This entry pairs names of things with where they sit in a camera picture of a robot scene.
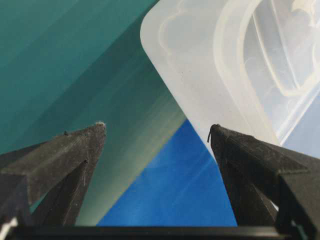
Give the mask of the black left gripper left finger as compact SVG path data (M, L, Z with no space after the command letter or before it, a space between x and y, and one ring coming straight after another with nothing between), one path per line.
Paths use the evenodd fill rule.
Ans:
M65 132L0 156L0 222L27 226L76 223L103 151L106 125Z

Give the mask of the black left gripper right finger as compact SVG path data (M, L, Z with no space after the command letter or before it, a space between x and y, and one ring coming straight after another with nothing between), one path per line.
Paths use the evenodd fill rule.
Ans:
M207 141L241 227L320 230L320 161L284 147L211 126Z

